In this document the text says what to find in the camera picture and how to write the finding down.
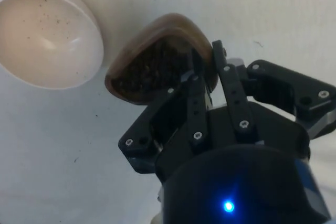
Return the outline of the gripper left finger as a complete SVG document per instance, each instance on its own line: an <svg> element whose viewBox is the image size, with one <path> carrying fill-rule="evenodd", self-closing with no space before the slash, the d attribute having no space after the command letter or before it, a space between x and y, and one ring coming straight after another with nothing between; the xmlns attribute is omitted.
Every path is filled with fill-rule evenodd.
<svg viewBox="0 0 336 224"><path fill-rule="evenodd" d="M119 149L137 173L171 174L205 149L212 106L205 62L194 49L188 56L192 70L181 84L160 90L119 140Z"/></svg>

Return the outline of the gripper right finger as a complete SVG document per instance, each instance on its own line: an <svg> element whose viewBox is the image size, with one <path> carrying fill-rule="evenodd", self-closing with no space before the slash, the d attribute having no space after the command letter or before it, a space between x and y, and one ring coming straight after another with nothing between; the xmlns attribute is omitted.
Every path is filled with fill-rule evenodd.
<svg viewBox="0 0 336 224"><path fill-rule="evenodd" d="M335 131L335 86L265 60L235 65L227 60L220 40L212 49L236 133L257 135L248 97L294 115L311 140Z"/></svg>

